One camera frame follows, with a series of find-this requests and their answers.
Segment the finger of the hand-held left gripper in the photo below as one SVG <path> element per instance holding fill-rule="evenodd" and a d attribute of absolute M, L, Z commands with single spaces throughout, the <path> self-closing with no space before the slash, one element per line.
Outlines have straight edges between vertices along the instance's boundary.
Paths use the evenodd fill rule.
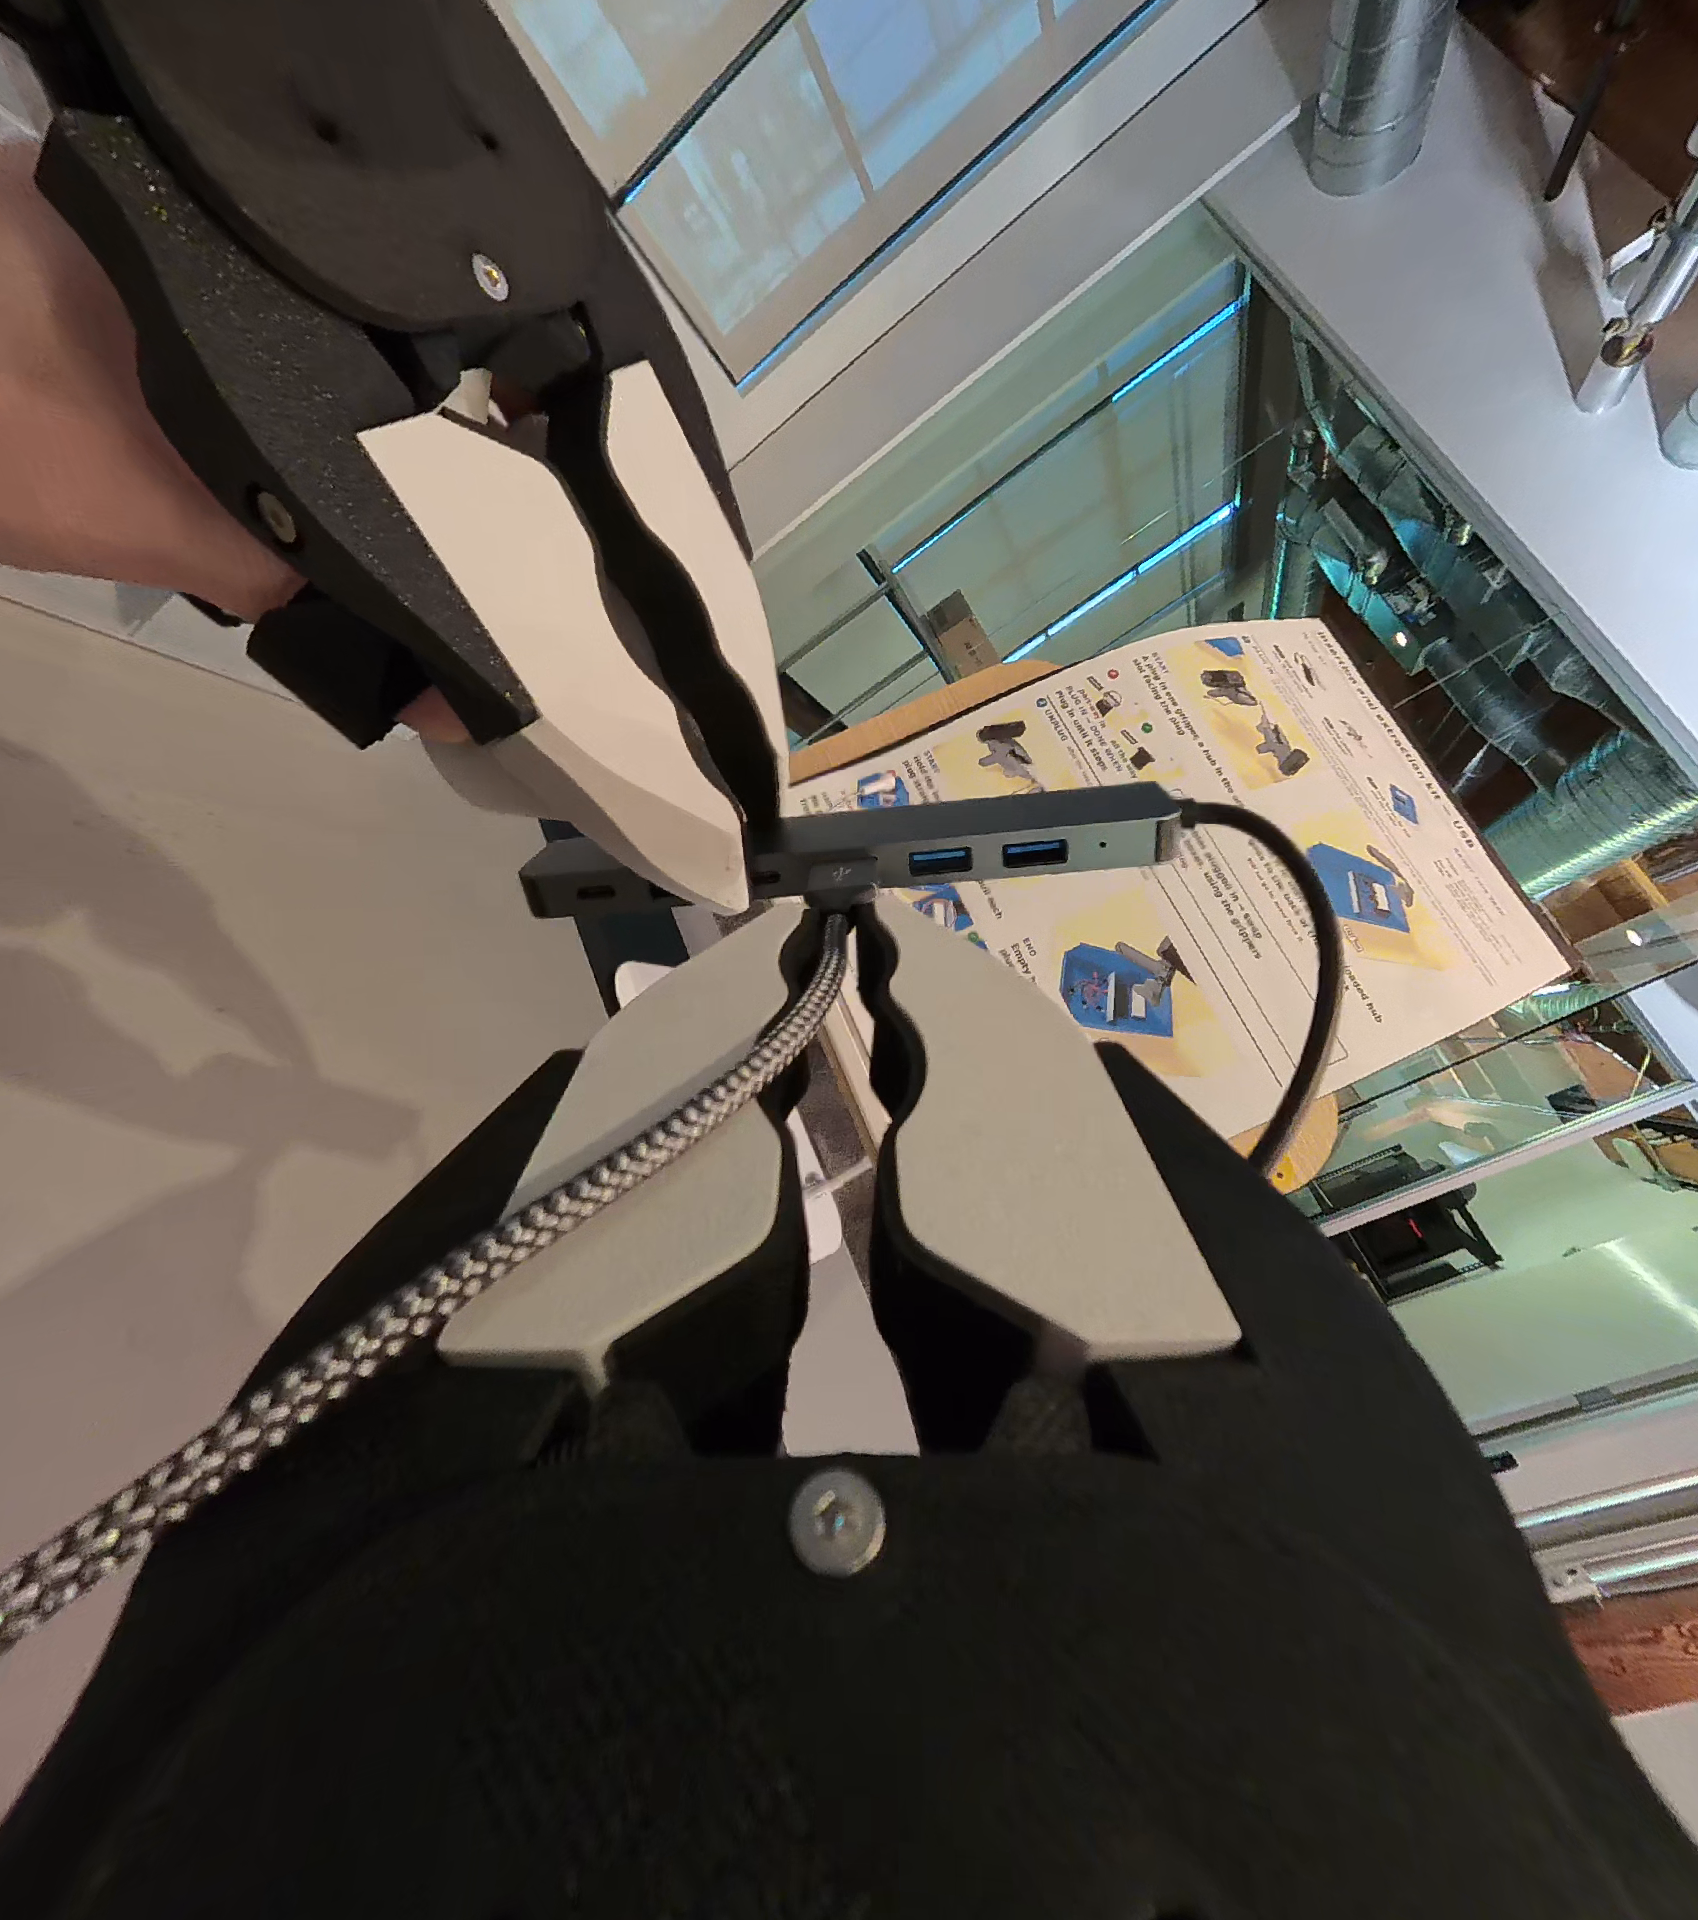
<path fill-rule="evenodd" d="M 521 711 L 454 755 L 670 893 L 740 909 L 749 834 L 637 658 L 634 618 L 548 461 L 548 417 L 539 446 L 444 408 L 355 442 L 492 645 L 477 673 Z"/>
<path fill-rule="evenodd" d="M 634 618 L 637 660 L 748 834 L 775 826 L 786 727 L 749 555 L 652 363 L 589 369 L 545 401 L 545 453 Z"/>

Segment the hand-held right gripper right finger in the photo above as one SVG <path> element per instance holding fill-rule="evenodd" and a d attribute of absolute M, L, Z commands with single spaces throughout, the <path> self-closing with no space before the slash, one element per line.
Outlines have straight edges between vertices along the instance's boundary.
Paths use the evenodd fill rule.
<path fill-rule="evenodd" d="M 1240 1344 L 1101 1055 L 1054 997 L 897 899 L 859 921 L 855 994 L 906 1252 L 1060 1366 Z"/>

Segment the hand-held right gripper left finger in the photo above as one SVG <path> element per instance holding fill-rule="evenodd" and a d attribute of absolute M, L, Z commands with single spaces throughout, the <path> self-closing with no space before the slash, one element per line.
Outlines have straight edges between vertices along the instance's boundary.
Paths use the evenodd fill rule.
<path fill-rule="evenodd" d="M 582 1174 L 733 1067 L 793 994 L 782 952 L 801 921 L 800 903 L 772 903 L 615 1011 L 583 1048 L 504 1211 Z M 622 1336 L 766 1241 L 782 1174 L 784 1132 L 752 1101 L 459 1309 L 440 1353 L 456 1366 L 553 1366 L 604 1385 Z"/>

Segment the person's left hand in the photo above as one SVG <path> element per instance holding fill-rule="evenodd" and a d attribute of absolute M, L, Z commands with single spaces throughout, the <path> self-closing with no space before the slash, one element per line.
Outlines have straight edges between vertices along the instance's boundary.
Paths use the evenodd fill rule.
<path fill-rule="evenodd" d="M 141 395 L 107 274 L 0 141 L 0 565 L 167 590 L 256 620 L 300 574 L 223 509 Z"/>

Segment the dark grey usb hub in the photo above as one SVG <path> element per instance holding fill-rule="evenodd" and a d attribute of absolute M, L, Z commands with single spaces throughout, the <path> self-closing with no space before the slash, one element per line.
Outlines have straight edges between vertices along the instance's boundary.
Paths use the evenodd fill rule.
<path fill-rule="evenodd" d="M 1147 780 L 806 813 L 745 841 L 743 901 L 1147 867 L 1180 827 L 1181 803 Z"/>

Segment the printed instruction sheet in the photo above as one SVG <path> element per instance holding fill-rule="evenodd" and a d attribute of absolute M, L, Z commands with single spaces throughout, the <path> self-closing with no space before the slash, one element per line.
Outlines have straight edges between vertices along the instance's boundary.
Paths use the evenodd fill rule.
<path fill-rule="evenodd" d="M 842 745 L 788 809 L 1049 799 L 1137 782 L 1238 803 L 1320 879 L 1343 949 L 1323 1092 L 1460 1035 L 1571 957 L 1318 620 L 1163 630 L 894 744 Z M 1168 861 L 907 879 L 899 899 L 983 948 L 1089 1038 L 1124 1043 L 1218 1134 L 1254 1136 L 1302 1041 L 1315 949 L 1294 884 L 1236 829 Z"/>

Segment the cardboard box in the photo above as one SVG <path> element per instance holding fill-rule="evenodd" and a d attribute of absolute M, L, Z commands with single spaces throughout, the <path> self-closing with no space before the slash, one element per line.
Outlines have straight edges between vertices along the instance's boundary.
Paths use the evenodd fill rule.
<path fill-rule="evenodd" d="M 923 610 L 923 626 L 945 679 L 969 677 L 1000 666 L 1001 654 L 963 590 L 952 590 Z"/>

